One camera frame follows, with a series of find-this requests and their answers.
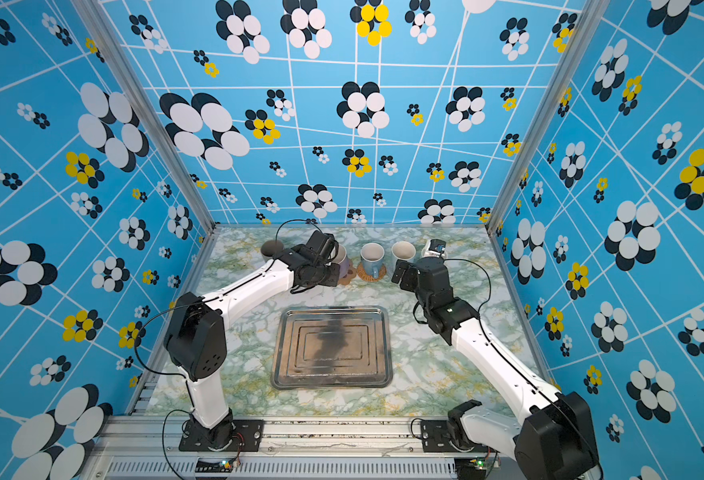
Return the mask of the blue handled cream mug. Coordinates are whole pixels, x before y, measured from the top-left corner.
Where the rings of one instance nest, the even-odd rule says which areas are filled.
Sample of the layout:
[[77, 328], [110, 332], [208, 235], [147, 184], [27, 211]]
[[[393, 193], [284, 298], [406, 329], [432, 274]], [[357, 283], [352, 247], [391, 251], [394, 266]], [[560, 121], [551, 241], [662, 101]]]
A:
[[416, 257], [417, 249], [411, 242], [398, 241], [392, 245], [391, 254], [392, 266], [395, 267], [400, 260], [412, 261]]

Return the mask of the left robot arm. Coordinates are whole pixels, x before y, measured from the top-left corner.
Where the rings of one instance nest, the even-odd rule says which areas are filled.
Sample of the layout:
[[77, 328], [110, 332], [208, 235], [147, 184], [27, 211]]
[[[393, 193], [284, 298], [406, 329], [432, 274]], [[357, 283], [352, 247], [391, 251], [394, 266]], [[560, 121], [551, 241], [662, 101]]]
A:
[[337, 286], [340, 266], [333, 259], [338, 250], [332, 234], [316, 229], [305, 243], [272, 254], [244, 278], [201, 296], [188, 292], [178, 299], [164, 346], [191, 400], [187, 437], [199, 441], [202, 449], [221, 451], [237, 437], [220, 379], [227, 329], [275, 295]]

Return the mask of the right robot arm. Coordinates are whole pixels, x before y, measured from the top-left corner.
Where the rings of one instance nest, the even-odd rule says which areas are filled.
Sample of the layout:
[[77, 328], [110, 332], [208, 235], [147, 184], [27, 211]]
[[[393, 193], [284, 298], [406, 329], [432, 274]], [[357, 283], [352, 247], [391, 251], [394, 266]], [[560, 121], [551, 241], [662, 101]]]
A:
[[449, 414], [454, 444], [484, 444], [515, 459], [528, 479], [576, 479], [601, 466], [589, 405], [564, 394], [520, 361], [453, 292], [444, 259], [400, 260], [392, 277], [415, 294], [430, 329], [469, 359], [512, 411], [498, 415], [477, 402]]

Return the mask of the paw print cork coaster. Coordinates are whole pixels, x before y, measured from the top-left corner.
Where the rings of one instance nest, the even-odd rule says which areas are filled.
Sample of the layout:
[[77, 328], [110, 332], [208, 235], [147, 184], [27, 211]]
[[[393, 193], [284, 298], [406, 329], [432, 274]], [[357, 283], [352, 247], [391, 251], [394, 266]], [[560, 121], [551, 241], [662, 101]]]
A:
[[346, 272], [346, 274], [343, 277], [339, 278], [338, 285], [339, 286], [346, 286], [351, 283], [353, 279], [357, 277], [357, 271], [354, 267], [350, 266]]

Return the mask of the rattan wicker round coaster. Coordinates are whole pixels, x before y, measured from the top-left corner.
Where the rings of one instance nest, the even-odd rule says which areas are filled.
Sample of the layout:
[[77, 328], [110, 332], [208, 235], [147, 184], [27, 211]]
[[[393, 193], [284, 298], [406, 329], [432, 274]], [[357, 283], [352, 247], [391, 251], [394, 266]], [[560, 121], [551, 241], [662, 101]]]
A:
[[379, 270], [378, 276], [371, 276], [366, 273], [362, 265], [356, 268], [357, 275], [365, 282], [378, 282], [383, 280], [388, 275], [388, 270], [386, 267], [382, 267]]

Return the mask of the light blue mug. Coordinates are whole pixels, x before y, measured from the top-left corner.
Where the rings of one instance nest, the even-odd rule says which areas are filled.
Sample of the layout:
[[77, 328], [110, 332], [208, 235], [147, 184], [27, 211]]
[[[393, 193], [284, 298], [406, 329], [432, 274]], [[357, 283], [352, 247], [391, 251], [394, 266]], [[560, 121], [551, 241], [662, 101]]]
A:
[[378, 276], [386, 251], [381, 244], [367, 243], [361, 249], [361, 265], [368, 275]]

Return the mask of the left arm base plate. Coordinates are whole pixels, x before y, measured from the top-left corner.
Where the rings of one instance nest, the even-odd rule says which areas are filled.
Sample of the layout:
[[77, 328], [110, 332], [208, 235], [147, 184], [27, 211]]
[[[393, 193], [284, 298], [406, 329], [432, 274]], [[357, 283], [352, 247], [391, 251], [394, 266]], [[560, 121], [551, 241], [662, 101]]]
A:
[[257, 452], [264, 434], [265, 421], [235, 419], [212, 429], [195, 418], [182, 428], [178, 449], [182, 452]]

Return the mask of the purple ceramic mug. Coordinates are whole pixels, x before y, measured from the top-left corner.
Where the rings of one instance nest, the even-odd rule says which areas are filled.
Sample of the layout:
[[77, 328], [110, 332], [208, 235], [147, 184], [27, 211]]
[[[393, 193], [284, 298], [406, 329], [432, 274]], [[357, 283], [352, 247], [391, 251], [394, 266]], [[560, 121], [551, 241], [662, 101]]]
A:
[[341, 276], [347, 275], [350, 268], [350, 260], [347, 254], [347, 250], [343, 245], [338, 246], [336, 256], [334, 257], [332, 262], [339, 266]]

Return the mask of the stainless steel cup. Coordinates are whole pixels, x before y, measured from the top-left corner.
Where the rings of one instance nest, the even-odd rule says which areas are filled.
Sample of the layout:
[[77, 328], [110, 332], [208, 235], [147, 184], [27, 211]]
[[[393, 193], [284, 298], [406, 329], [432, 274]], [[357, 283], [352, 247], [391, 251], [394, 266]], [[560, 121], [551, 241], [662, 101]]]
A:
[[268, 240], [266, 241], [260, 249], [261, 255], [265, 262], [276, 260], [280, 257], [285, 246], [280, 240]]

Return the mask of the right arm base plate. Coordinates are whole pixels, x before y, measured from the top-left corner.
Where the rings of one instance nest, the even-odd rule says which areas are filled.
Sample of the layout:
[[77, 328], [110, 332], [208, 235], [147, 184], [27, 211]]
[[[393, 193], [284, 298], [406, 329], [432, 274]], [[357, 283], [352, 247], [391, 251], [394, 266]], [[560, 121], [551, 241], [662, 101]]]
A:
[[450, 419], [417, 420], [412, 433], [421, 441], [425, 453], [479, 453], [495, 450], [469, 440], [459, 424]]

